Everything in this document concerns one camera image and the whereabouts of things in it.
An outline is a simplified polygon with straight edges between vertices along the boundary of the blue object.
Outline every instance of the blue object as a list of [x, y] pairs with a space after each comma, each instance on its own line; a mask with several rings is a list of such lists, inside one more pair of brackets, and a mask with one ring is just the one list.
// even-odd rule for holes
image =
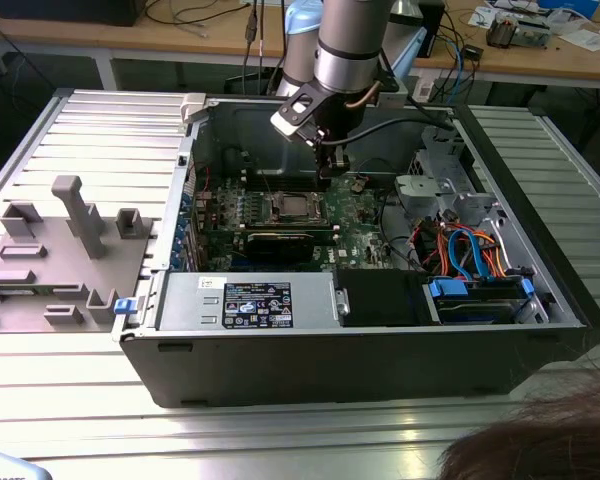
[[598, 0], [538, 0], [537, 3], [540, 8], [568, 8], [575, 10], [588, 19], [593, 17], [598, 5], [600, 5]]
[[447, 105], [449, 105], [451, 103], [451, 100], [453, 100], [453, 97], [455, 96], [455, 94], [458, 92], [458, 87], [460, 86], [460, 80], [462, 77], [462, 67], [463, 67], [464, 62], [462, 61], [462, 56], [460, 55], [460, 50], [458, 49], [458, 46], [455, 43], [453, 43], [451, 40], [449, 40], [448, 38], [445, 38], [445, 40], [456, 51], [456, 63], [458, 64], [458, 76], [456, 77], [456, 81], [453, 84], [453, 89], [451, 90], [451, 95], [449, 96], [449, 98], [447, 98], [447, 101], [445, 102]]
[[52, 480], [51, 475], [44, 468], [4, 453], [0, 453], [0, 478]]
[[524, 290], [524, 293], [527, 294], [527, 297], [531, 297], [533, 292], [536, 291], [536, 289], [533, 287], [533, 283], [531, 283], [531, 280], [528, 278], [522, 279], [522, 289]]
[[456, 238], [458, 238], [458, 236], [463, 233], [469, 237], [469, 241], [471, 242], [471, 250], [473, 250], [473, 260], [475, 261], [476, 269], [478, 270], [478, 275], [490, 280], [493, 277], [489, 273], [489, 267], [487, 267], [482, 261], [482, 255], [480, 252], [480, 244], [478, 243], [478, 239], [473, 233], [464, 228], [456, 230], [449, 237], [449, 260], [451, 261], [451, 265], [453, 265], [453, 267], [456, 270], [458, 270], [458, 272], [460, 272], [467, 280], [473, 280], [471, 278], [471, 275], [469, 275], [469, 272], [462, 268], [458, 263], [458, 260], [456, 259], [456, 249], [454, 248], [455, 241]]
[[320, 28], [321, 21], [320, 0], [296, 0], [287, 8], [284, 28], [287, 35], [296, 35], [317, 30]]
[[455, 280], [453, 278], [435, 278], [433, 282], [429, 284], [429, 291], [433, 298], [445, 297], [448, 295], [469, 295], [467, 285], [462, 280]]
[[113, 313], [116, 315], [129, 315], [130, 313], [138, 313], [137, 298], [119, 298], [113, 305]]
[[398, 55], [398, 58], [396, 58], [393, 61], [391, 69], [393, 70], [393, 73], [397, 78], [404, 80], [404, 78], [406, 78], [409, 75], [409, 71], [411, 70], [413, 61], [418, 55], [418, 52], [420, 51], [420, 47], [422, 46], [422, 42], [424, 41], [424, 37], [426, 35], [427, 30], [424, 27], [421, 27], [420, 30], [418, 30], [418, 33], [416, 33], [416, 35], [407, 44], [402, 53]]
[[184, 228], [176, 226], [176, 231], [174, 232], [173, 236], [178, 240], [183, 240], [185, 236]]
[[176, 253], [180, 253], [182, 251], [182, 241], [175, 238], [173, 240], [173, 245], [171, 245], [171, 250]]

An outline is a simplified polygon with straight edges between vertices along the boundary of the floor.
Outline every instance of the floor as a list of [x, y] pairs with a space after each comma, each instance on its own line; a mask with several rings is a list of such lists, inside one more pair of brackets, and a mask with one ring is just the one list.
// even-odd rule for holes
[[[32, 55], [30, 59], [57, 87], [100, 88], [95, 65], [89, 59], [45, 55]], [[5, 62], [9, 72], [0, 76], [0, 168], [52, 93], [22, 57], [11, 54]], [[119, 60], [116, 68], [123, 89], [143, 91], [222, 93], [224, 80], [241, 73], [237, 66], [185, 64], [185, 83], [182, 84], [174, 64], [168, 62]], [[410, 80], [408, 87], [415, 83], [414, 79]], [[255, 85], [250, 88], [255, 92]], [[456, 101], [483, 104], [489, 95], [493, 105], [519, 106], [529, 88], [499, 84], [489, 95], [491, 84], [476, 82], [470, 98], [466, 99], [466, 93], [463, 93]], [[535, 93], [529, 105], [544, 109], [567, 138], [575, 142], [582, 128], [583, 115], [595, 106], [594, 92], [550, 87]], [[600, 175], [600, 131], [590, 142], [584, 156]]]

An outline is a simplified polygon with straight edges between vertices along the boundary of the white paper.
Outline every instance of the white paper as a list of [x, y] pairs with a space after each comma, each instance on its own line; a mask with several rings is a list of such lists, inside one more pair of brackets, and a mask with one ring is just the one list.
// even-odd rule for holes
[[561, 35], [560, 38], [569, 43], [573, 43], [578, 47], [585, 48], [590, 52], [597, 52], [600, 50], [600, 35], [590, 32], [589, 30], [578, 30], [566, 35]]
[[503, 14], [508, 17], [524, 17], [524, 15], [520, 15], [519, 13], [509, 12], [501, 8], [476, 7], [476, 9], [473, 12], [473, 15], [471, 15], [471, 18], [469, 19], [469, 25], [489, 29], [489, 27], [491, 27], [491, 24], [493, 23], [493, 20], [496, 18], [496, 13], [498, 12], [503, 12]]
[[198, 280], [198, 288], [222, 290], [225, 283], [227, 283], [227, 277], [200, 277]]

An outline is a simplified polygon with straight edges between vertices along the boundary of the black box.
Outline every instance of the black box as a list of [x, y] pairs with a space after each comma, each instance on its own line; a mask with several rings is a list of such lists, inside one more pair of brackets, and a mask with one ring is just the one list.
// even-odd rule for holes
[[131, 27], [146, 0], [0, 0], [0, 17]]
[[444, 14], [444, 1], [419, 0], [418, 6], [422, 12], [422, 26], [427, 29], [427, 34], [418, 52], [418, 58], [429, 58]]

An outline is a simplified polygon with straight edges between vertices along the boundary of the black computer case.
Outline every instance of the black computer case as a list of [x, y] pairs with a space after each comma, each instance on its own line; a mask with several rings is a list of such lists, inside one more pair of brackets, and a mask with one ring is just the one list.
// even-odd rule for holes
[[146, 0], [0, 0], [0, 16], [132, 26]]

